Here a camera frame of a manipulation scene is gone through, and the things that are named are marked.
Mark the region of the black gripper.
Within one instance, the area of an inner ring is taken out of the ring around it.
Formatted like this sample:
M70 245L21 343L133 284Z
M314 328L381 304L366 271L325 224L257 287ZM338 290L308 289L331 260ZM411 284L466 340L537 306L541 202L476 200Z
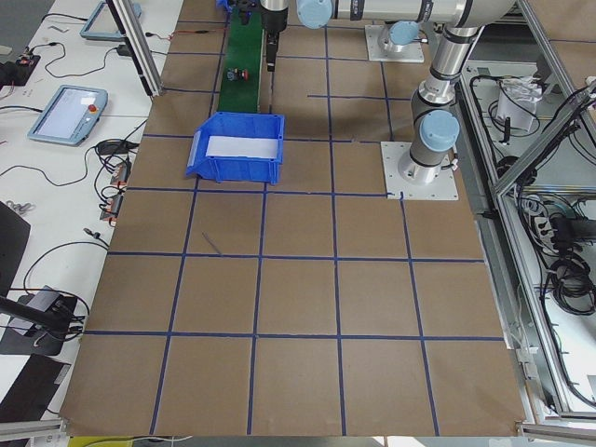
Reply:
M265 63L269 73L276 70L279 33L265 33Z

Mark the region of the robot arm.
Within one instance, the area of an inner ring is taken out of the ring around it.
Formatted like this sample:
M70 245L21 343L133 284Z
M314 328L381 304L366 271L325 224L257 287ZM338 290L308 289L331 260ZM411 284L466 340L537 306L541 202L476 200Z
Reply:
M412 97L415 137L409 152L401 156L398 172L405 181L427 185L438 177L441 162L453 149L460 132L449 111L454 85L483 27L502 18L511 1L298 1L297 16L304 27L319 29L330 20L391 21L392 44L410 42L401 37L397 25L405 21L443 25L442 34L427 78Z
M412 44L418 35L419 24L415 21L386 22L377 38L377 44L383 51L397 54Z

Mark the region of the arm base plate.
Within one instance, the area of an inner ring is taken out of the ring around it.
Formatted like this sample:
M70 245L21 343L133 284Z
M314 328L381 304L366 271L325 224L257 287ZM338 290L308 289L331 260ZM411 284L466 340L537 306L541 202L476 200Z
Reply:
M414 21L392 24L366 25L365 37L370 61L422 63L424 38Z
M436 167L416 164L409 142L381 142L386 197L401 200L456 201L459 199L451 169L442 169L449 161L444 156Z

